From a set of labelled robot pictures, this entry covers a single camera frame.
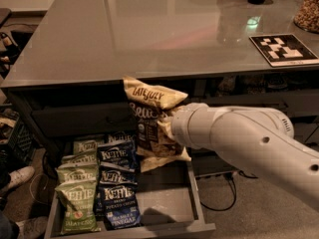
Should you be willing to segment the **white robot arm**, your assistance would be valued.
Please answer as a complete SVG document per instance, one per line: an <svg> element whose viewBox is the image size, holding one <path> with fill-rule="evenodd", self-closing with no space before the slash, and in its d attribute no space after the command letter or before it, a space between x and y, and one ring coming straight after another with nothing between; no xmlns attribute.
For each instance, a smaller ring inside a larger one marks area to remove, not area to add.
<svg viewBox="0 0 319 239"><path fill-rule="evenodd" d="M209 149L319 210L319 153L294 139L283 112L271 108L210 107L192 103L171 118L178 143Z"/></svg>

